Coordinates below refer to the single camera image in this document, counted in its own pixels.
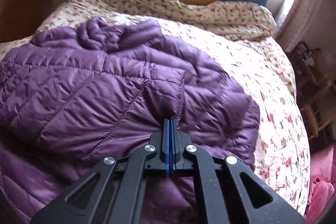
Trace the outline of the pink floral right curtain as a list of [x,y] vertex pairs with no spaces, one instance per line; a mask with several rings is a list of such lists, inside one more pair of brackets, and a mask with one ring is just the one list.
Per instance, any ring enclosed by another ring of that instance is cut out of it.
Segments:
[[285,0],[276,16],[275,39],[286,52],[291,52],[303,38],[318,14],[322,0]]

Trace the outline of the floral cream bed quilt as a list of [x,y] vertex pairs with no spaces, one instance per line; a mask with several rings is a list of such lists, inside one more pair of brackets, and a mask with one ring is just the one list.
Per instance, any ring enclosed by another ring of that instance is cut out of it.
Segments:
[[261,113],[255,173],[299,213],[309,195],[310,151],[296,103],[293,67],[273,38],[276,23],[247,2],[187,5],[178,0],[68,0],[39,27],[75,27],[94,16],[131,25],[157,18],[164,34],[198,47],[232,75]]

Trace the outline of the pink crumpled blanket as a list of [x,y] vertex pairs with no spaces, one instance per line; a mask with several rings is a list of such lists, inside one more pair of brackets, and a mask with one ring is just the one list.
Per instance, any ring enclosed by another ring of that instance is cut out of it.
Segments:
[[314,153],[310,163],[306,223],[313,223],[320,216],[335,192],[335,144]]

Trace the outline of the cluttered wooden bedside shelf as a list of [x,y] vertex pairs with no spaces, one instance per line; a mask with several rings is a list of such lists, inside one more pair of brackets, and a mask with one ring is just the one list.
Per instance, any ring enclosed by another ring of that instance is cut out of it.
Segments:
[[299,42],[288,57],[294,69],[297,104],[312,140],[335,126],[335,52]]

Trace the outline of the purple quilted down jacket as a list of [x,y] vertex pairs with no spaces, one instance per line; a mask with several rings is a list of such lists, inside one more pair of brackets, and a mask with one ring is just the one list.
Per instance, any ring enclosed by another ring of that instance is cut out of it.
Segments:
[[213,58],[155,20],[36,34],[1,60],[1,191],[24,223],[98,161],[174,118],[192,142],[254,168],[260,109]]

